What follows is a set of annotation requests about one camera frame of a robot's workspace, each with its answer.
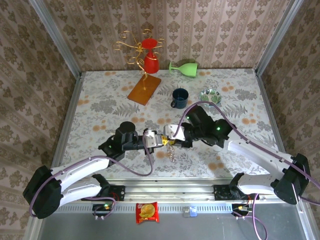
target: red snack bag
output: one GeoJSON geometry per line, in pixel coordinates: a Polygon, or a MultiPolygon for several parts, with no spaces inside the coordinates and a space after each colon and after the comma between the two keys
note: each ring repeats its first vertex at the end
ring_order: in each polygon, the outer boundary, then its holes
{"type": "Polygon", "coordinates": [[[158,203],[137,203],[135,205],[135,220],[137,224],[143,221],[156,221],[158,223],[158,203]]]}

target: patterned wallpaper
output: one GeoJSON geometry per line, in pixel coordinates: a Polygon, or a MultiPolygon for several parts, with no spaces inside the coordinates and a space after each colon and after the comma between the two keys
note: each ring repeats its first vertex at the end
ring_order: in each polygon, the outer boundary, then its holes
{"type": "Polygon", "coordinates": [[[0,240],[20,240],[29,219],[22,192],[50,165],[74,89],[28,1],[0,1],[0,240]]]}
{"type": "Polygon", "coordinates": [[[128,70],[114,50],[122,31],[166,39],[160,67],[254,67],[289,0],[44,0],[82,71],[128,70]]]}
{"type": "MultiPolygon", "coordinates": [[[[320,1],[305,0],[262,75],[286,151],[320,181],[320,1]]],[[[309,184],[310,199],[320,192],[309,184]]],[[[320,227],[320,207],[311,206],[320,227]]]]}

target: mug handle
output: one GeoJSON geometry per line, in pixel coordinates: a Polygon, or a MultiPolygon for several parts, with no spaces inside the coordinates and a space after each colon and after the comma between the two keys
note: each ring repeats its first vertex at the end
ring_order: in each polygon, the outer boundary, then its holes
{"type": "Polygon", "coordinates": [[[170,105],[172,108],[175,108],[177,106],[177,101],[173,100],[170,105]]]}

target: green plastic goblet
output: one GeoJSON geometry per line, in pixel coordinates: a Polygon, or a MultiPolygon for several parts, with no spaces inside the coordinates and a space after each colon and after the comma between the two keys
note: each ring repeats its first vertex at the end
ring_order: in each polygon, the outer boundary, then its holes
{"type": "Polygon", "coordinates": [[[171,66],[171,62],[169,64],[169,73],[171,73],[172,69],[179,70],[183,75],[186,75],[188,77],[195,77],[197,74],[197,67],[198,63],[186,63],[183,64],[180,67],[173,67],[171,66]]]}

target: blue mug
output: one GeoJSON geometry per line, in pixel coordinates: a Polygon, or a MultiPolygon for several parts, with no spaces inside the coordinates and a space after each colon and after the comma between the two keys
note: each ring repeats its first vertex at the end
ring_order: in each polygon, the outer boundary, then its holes
{"type": "Polygon", "coordinates": [[[171,102],[172,108],[184,109],[188,103],[189,93],[184,88],[177,88],[172,93],[173,101],[171,102]]]}

